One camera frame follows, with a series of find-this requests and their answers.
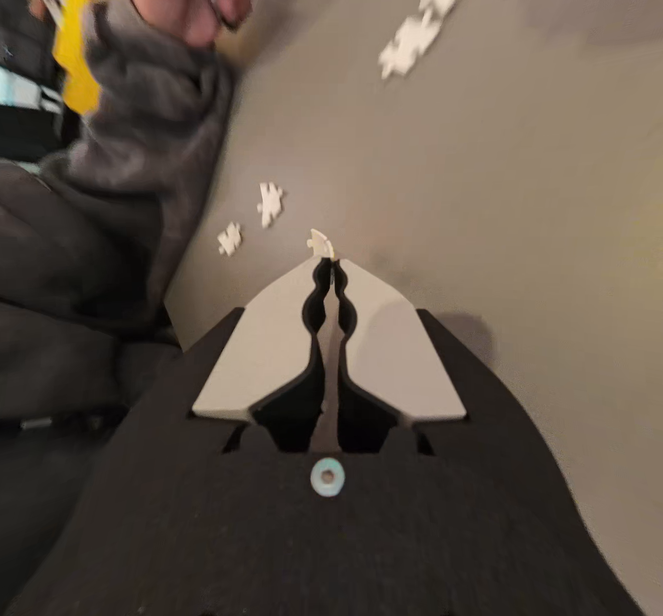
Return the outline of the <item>white puzzle piece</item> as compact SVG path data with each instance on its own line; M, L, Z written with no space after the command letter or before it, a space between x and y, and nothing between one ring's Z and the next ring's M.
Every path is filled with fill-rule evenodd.
M441 27L442 19L431 9L406 17L378 55L381 79L387 80L391 75L407 76L437 38Z
M336 252L332 242L325 234L317 229L310 230L306 246L311 250L311 255L314 257L327 258L332 262L336 260Z
M228 226L217 236L218 251L222 256L233 256L243 242L241 225L230 222Z
M282 213L284 190L271 181L261 182L259 189L261 201L257 204L257 211L261 215L261 227L268 229Z

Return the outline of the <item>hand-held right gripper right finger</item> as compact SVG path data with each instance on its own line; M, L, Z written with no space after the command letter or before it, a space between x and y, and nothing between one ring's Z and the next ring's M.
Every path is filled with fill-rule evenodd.
M460 421L463 405L416 308L343 258L334 264L343 332L337 373L337 440L376 453L398 427Z

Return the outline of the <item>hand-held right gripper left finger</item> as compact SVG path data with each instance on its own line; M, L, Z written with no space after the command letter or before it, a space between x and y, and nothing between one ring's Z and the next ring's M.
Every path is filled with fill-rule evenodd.
M192 406L197 418L265 428L282 452L306 453L321 416L332 260L312 257L246 305Z

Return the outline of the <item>yellow object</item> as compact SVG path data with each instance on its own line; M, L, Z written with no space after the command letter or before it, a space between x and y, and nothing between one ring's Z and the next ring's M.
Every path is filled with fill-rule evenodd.
M86 34L90 10L97 0L64 0L54 42L54 60L64 71L64 104L79 115L94 110L99 85L86 61Z

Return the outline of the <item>person's dark clothing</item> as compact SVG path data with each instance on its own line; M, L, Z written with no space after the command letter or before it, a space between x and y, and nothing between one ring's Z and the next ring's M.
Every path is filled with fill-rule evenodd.
M1 164L1 614L115 428L180 353L164 294L213 166L57 154Z

